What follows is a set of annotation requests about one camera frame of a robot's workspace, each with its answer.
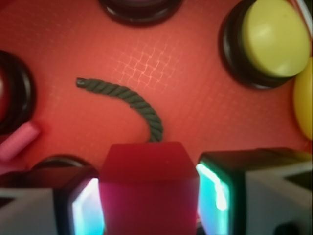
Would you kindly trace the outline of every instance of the toy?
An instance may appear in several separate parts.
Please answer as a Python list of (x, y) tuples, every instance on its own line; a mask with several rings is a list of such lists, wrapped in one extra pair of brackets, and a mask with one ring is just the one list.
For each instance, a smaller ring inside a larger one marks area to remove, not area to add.
[(198, 210), (207, 234), (312, 233), (312, 155), (291, 149), (206, 152)]
[(107, 235), (194, 235), (199, 176), (180, 143), (113, 145), (99, 175)]
[(236, 80), (268, 89), (303, 70), (310, 38), (305, 23), (287, 1), (243, 0), (222, 25), (220, 50)]
[(293, 106), (302, 132), (312, 140), (312, 57), (295, 79)]

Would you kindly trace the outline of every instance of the pink stick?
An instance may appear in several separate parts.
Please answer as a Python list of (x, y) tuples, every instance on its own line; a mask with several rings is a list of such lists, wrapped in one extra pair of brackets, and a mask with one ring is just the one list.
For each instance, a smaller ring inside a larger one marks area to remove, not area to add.
[(39, 133), (37, 125), (30, 121), (24, 123), (0, 145), (0, 160), (11, 160), (36, 139)]

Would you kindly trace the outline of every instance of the pink block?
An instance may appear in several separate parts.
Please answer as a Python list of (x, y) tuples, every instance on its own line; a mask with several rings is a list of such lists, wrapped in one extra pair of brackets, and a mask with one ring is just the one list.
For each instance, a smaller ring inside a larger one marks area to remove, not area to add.
[(99, 176), (107, 235), (194, 235), (199, 176), (180, 143), (113, 145)]
[(26, 122), (0, 144), (0, 160), (9, 161), (27, 147), (39, 135), (40, 129), (32, 122)]

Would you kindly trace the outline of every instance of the plastic piece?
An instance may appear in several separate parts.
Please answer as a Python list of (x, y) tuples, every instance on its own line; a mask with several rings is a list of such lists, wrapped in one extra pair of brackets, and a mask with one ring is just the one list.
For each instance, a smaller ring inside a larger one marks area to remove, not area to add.
[(254, 2), (255, 0), (241, 1), (231, 10), (222, 24), (220, 52), (226, 68), (237, 81), (258, 89), (275, 88), (292, 77), (276, 78), (260, 72), (247, 57), (243, 46), (243, 20)]
[(180, 143), (113, 145), (99, 175), (107, 235), (194, 235), (199, 176)]
[(285, 0), (257, 0), (245, 15), (242, 34), (249, 60), (268, 76), (295, 76), (308, 62), (306, 25)]
[(295, 116), (302, 132), (312, 140), (312, 57), (295, 79), (293, 103)]
[(0, 160), (9, 161), (36, 139), (40, 129), (32, 122), (23, 124), (0, 145)]

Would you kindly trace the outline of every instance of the yellow object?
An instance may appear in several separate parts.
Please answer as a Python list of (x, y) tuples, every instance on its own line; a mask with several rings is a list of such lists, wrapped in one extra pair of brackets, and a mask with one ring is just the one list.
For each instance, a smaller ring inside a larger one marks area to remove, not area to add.
[(293, 104), (301, 130), (312, 140), (312, 57), (295, 79)]
[(306, 25), (285, 0), (257, 0), (246, 12), (242, 36), (249, 60), (268, 76), (295, 76), (308, 62)]

